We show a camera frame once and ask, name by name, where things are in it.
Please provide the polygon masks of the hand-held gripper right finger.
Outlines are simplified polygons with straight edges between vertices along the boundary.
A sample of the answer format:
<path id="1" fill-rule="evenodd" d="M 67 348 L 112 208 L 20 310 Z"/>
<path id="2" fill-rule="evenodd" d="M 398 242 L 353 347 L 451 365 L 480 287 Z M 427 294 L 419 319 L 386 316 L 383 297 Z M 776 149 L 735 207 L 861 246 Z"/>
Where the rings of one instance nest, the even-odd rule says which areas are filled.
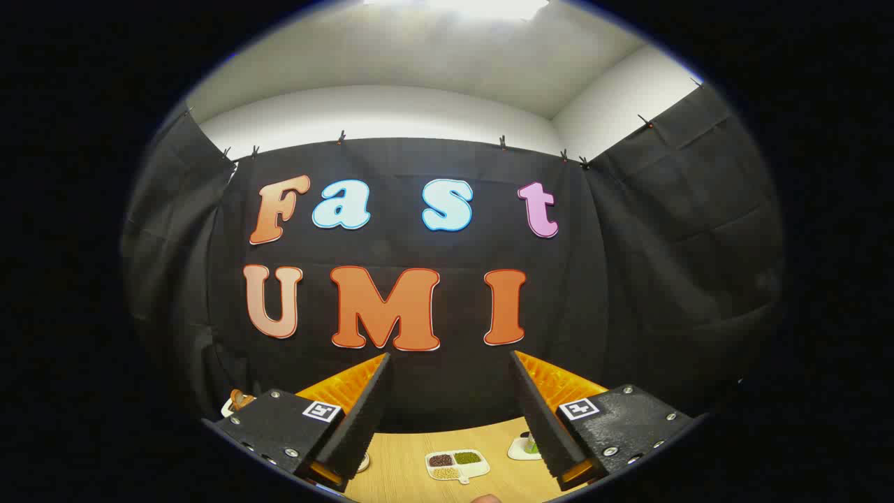
<path id="1" fill-rule="evenodd" d="M 626 471 L 694 425 L 640 386 L 604 388 L 522 351 L 510 353 L 510 376 L 528 430 L 561 490 Z"/>

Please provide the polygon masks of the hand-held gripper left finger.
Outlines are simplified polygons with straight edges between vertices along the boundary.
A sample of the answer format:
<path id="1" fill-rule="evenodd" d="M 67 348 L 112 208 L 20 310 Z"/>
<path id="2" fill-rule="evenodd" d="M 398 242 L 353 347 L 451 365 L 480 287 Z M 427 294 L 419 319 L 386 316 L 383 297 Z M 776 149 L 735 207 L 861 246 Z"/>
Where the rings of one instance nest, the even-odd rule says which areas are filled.
<path id="1" fill-rule="evenodd" d="M 343 493 L 367 455 L 391 388 L 390 354 L 383 353 L 297 393 L 233 389 L 226 416 L 203 424 L 288 477 Z"/>

